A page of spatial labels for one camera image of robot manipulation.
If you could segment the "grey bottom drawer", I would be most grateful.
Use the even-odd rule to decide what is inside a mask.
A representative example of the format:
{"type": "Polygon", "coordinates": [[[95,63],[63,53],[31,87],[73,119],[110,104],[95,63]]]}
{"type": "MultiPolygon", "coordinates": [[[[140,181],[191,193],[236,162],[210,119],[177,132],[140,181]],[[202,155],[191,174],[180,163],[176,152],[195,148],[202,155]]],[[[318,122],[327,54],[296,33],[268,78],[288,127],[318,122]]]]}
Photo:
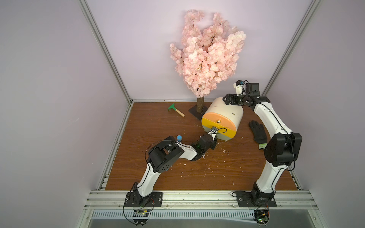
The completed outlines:
{"type": "Polygon", "coordinates": [[[235,137],[235,135],[236,135],[235,131],[226,132],[226,133],[216,133],[217,139],[220,139],[220,140],[231,140],[235,137]]]}

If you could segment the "yellow drawer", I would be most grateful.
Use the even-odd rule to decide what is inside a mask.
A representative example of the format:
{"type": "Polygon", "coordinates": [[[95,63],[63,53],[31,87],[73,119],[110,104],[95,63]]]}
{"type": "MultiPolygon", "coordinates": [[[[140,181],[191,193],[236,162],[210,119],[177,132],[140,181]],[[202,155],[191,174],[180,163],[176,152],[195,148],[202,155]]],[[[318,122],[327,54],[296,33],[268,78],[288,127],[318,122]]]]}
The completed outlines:
{"type": "Polygon", "coordinates": [[[202,126],[207,132],[209,132],[212,128],[218,129],[217,135],[220,139],[223,139],[224,137],[232,139],[236,135],[238,129],[235,122],[223,117],[213,117],[212,120],[203,118],[202,126]]]}

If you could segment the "cream cylindrical drawer cabinet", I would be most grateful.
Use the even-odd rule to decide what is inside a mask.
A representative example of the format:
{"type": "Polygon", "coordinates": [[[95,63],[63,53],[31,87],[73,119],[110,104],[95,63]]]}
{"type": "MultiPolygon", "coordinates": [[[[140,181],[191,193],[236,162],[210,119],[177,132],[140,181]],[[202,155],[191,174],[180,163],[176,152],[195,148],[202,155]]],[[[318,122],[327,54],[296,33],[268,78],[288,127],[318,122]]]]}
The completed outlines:
{"type": "Polygon", "coordinates": [[[244,114],[243,108],[240,105],[226,105],[222,98],[223,97],[216,98],[205,113],[213,112],[221,114],[235,122],[239,127],[244,114]]]}

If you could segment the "orange top drawer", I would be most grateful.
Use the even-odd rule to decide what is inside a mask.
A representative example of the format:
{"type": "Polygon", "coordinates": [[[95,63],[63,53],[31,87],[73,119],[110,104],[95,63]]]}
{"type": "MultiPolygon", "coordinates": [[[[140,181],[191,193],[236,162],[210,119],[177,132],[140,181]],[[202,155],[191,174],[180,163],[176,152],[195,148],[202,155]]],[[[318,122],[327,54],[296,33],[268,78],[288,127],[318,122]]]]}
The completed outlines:
{"type": "Polygon", "coordinates": [[[233,131],[237,131],[237,127],[234,124],[234,122],[232,120],[230,120],[229,118],[221,115],[221,114],[217,114],[217,113],[213,113],[213,112],[207,112],[203,115],[202,117],[202,125],[212,128],[213,126],[216,126],[217,128],[227,128],[233,131]]]}

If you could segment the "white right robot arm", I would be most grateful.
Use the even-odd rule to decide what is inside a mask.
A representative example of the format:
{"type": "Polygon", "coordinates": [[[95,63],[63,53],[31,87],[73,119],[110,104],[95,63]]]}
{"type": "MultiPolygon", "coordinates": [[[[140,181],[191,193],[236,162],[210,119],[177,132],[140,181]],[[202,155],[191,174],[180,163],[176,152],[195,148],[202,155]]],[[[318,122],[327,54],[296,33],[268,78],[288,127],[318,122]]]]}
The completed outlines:
{"type": "Polygon", "coordinates": [[[265,130],[268,130],[271,137],[264,148],[265,167],[248,194],[252,203],[262,205],[273,200],[275,187],[281,175],[298,159],[302,136],[292,132],[283,123],[265,96],[227,94],[222,100],[227,105],[248,106],[261,119],[262,124],[249,122],[256,141],[263,142],[265,130]]]}

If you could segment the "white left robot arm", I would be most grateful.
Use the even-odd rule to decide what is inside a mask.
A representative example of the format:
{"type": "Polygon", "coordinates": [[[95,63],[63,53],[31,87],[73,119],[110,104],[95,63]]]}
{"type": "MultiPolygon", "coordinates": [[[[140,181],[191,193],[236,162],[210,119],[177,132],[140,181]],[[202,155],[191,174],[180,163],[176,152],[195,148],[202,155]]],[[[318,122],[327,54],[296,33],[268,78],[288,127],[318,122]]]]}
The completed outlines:
{"type": "Polygon", "coordinates": [[[148,151],[147,167],[140,182],[133,185],[132,193],[137,201],[142,201],[153,192],[153,187],[161,173],[166,172],[178,159],[196,161],[217,144],[217,132],[211,130],[198,141],[187,145],[169,136],[148,151]]]}

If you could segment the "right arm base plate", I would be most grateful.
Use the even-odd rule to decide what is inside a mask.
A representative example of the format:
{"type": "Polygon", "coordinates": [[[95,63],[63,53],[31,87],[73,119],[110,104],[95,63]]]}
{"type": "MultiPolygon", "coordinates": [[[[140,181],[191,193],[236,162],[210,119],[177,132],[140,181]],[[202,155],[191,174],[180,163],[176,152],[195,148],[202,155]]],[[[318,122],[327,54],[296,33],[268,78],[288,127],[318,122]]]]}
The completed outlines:
{"type": "Polygon", "coordinates": [[[275,193],[252,193],[246,191],[235,191],[232,196],[236,198],[238,206],[240,208],[253,208],[253,207],[277,207],[274,199],[275,193]]]}

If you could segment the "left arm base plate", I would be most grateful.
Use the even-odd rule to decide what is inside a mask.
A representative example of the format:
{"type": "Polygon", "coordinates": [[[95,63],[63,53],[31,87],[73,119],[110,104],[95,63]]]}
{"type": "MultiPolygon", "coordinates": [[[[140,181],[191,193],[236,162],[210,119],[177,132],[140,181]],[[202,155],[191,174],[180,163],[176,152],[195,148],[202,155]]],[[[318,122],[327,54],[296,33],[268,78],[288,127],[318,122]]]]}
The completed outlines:
{"type": "Polygon", "coordinates": [[[128,192],[125,198],[124,207],[161,207],[163,201],[162,192],[152,192],[148,196],[141,197],[139,192],[128,192]]]}

